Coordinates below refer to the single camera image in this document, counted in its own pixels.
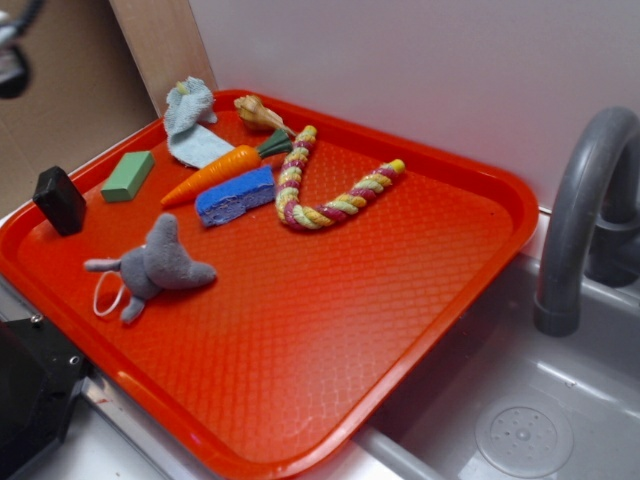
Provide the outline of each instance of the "sink drain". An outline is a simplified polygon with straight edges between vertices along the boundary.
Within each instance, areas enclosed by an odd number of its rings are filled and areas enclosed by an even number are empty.
[[[476,442],[498,470],[537,478],[566,463],[573,450],[573,433],[557,406],[543,398],[516,395],[501,398],[480,415]]]

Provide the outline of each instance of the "sponge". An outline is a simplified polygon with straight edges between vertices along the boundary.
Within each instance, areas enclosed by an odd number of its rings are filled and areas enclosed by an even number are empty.
[[[100,193],[107,202],[133,200],[154,165],[149,151],[124,154]]]
[[[274,199],[275,182],[267,165],[204,191],[196,198],[196,211],[204,226],[212,227]]]

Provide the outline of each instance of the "green block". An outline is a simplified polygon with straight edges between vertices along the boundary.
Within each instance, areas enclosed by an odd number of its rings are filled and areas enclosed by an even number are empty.
[[[103,198],[107,202],[133,200],[153,164],[149,151],[125,153],[100,190]]]

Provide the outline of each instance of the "twisted rope toy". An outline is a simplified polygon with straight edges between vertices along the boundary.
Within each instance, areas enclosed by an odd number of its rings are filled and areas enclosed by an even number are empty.
[[[308,125],[296,136],[293,150],[285,157],[278,179],[278,218],[296,230],[318,230],[346,220],[374,200],[405,170],[402,160],[393,160],[362,177],[351,190],[334,200],[314,208],[302,206],[298,200],[302,172],[315,144],[316,133],[316,129]]]

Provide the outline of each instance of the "gray faucet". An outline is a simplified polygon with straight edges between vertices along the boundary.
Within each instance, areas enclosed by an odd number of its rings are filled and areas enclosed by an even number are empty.
[[[601,111],[582,133],[553,205],[534,308],[543,333],[578,328],[583,272],[612,287],[638,278],[639,173],[640,120],[626,108]]]

